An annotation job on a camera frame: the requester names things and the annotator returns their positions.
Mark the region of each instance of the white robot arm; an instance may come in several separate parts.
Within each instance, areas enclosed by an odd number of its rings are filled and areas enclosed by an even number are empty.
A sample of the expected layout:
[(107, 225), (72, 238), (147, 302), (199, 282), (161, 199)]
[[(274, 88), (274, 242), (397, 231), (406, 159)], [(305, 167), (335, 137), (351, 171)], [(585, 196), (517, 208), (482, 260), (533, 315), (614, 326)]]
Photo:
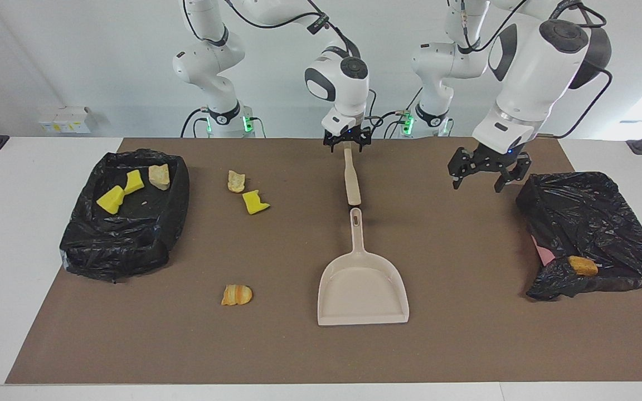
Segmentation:
[[(605, 71), (611, 58), (611, 44), (601, 28), (605, 20), (601, 17), (601, 25), (591, 23), (586, 11), (599, 15), (585, 7), (581, 0), (563, 0), (558, 4), (556, 0), (492, 0), (499, 8), (532, 18), (512, 23), (496, 41), (479, 47), (477, 25), (481, 25), (489, 2), (451, 2), (455, 7), (451, 6), (448, 19), (459, 21), (459, 25), (448, 21), (446, 26), (456, 43), (451, 44), (452, 48), (436, 46), (436, 51), (426, 50), (432, 49), (432, 45), (421, 46), (414, 66), (424, 85), (436, 84), (438, 77), (474, 76), (478, 71), (481, 74), (484, 67), (459, 73), (456, 65), (477, 65), (479, 61), (472, 61), (474, 58), (484, 63), (487, 57), (482, 55), (482, 50), (492, 46), (489, 66), (502, 82), (502, 92), (472, 133), (479, 142), (477, 149), (474, 152), (457, 149), (448, 170), (454, 178), (455, 189), (467, 175), (479, 171), (499, 172), (501, 176), (494, 186), (499, 192), (510, 181), (524, 178), (532, 161), (522, 148), (537, 136), (555, 102), (567, 89), (577, 89), (595, 78), (599, 71)], [(443, 84), (431, 88), (433, 90), (426, 93), (425, 99), (421, 98), (416, 113), (426, 125), (434, 127), (441, 124), (448, 111), (451, 89)]]
[(239, 36), (222, 23), (217, 0), (179, 0), (185, 25), (199, 41), (173, 59), (175, 73), (183, 81), (202, 89), (209, 112), (208, 126), (219, 137), (250, 135), (245, 117), (251, 109), (237, 99), (232, 82), (217, 74), (244, 58)]
[(334, 104), (321, 121), (324, 144), (331, 146), (331, 150), (344, 140), (354, 140), (361, 148), (370, 144), (370, 129), (360, 126), (369, 89), (368, 68), (357, 46), (328, 22), (325, 13), (309, 0), (242, 0), (239, 10), (231, 0), (226, 2), (240, 17), (257, 27), (271, 28), (293, 22), (325, 38), (327, 47), (304, 73), (308, 91)]
[[(444, 84), (446, 78), (470, 79), (487, 69), (487, 57), (473, 53), (466, 44), (479, 42), (479, 30), (489, 8), (489, 0), (452, 0), (445, 17), (445, 32), (452, 43), (424, 43), (412, 56), (412, 68), (422, 81), (423, 91), (415, 107), (415, 117), (423, 121), (415, 125), (414, 137), (436, 135), (453, 101), (453, 88)], [(466, 35), (461, 15), (466, 11)]]

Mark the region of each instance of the green indicator light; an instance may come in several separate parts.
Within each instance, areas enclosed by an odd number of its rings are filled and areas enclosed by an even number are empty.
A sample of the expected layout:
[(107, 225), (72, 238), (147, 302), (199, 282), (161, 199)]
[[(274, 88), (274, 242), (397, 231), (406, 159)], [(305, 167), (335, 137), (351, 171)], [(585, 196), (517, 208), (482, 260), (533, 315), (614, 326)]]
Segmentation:
[(244, 120), (244, 130), (246, 132), (252, 132), (254, 130), (252, 121), (249, 121), (249, 118), (247, 116), (242, 116), (242, 120)]
[(412, 125), (415, 122), (415, 117), (410, 113), (405, 113), (405, 121), (403, 121), (403, 135), (410, 136), (412, 132)]

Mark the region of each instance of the white table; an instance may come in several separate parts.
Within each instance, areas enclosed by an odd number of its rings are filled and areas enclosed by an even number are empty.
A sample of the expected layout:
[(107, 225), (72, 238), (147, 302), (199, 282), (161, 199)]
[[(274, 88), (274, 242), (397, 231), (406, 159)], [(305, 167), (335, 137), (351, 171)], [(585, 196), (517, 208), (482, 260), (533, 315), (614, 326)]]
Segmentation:
[[(642, 399), (642, 383), (3, 385), (59, 269), (58, 243), (76, 197), (92, 166), (120, 142), (12, 138), (0, 151), (0, 399)], [(576, 170), (611, 176), (642, 223), (642, 157), (621, 142), (561, 145)]]

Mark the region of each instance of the pink object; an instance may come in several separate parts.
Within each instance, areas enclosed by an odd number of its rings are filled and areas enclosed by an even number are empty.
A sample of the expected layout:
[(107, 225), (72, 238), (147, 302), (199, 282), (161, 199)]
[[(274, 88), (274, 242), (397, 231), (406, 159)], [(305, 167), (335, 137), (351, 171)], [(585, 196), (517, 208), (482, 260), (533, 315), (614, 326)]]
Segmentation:
[(532, 241), (534, 242), (534, 246), (537, 247), (537, 253), (539, 254), (539, 258), (542, 259), (542, 264), (544, 266), (550, 264), (551, 261), (556, 259), (556, 256), (554, 256), (550, 250), (537, 245), (537, 240), (534, 236), (532, 236)]

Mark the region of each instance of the food scrap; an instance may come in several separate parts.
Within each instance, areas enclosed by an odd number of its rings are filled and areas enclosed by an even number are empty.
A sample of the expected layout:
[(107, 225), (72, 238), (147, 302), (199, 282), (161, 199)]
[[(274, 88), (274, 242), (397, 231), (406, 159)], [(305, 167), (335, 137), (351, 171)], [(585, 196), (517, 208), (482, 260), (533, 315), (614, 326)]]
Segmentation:
[(125, 195), (130, 195), (138, 189), (142, 189), (145, 186), (143, 184), (143, 178), (140, 177), (140, 170), (133, 170), (128, 172), (128, 182), (125, 184)]
[(222, 305), (244, 305), (252, 300), (252, 289), (246, 285), (227, 284)]
[(120, 205), (123, 204), (123, 197), (125, 197), (125, 191), (123, 191), (120, 185), (116, 185), (101, 196), (96, 203), (106, 212), (114, 215), (118, 212)]
[(240, 193), (244, 190), (244, 174), (238, 174), (230, 170), (227, 175), (227, 188), (234, 193)]
[(250, 215), (259, 213), (270, 206), (269, 203), (262, 203), (262, 200), (259, 198), (258, 189), (242, 193), (242, 198), (244, 198), (244, 203), (247, 205), (247, 212), (249, 212)]
[(596, 274), (599, 274), (599, 267), (596, 266), (596, 263), (585, 257), (569, 256), (568, 264), (579, 276), (596, 276)]
[(148, 168), (148, 179), (150, 183), (159, 190), (167, 190), (170, 188), (170, 170), (168, 164), (151, 165)]

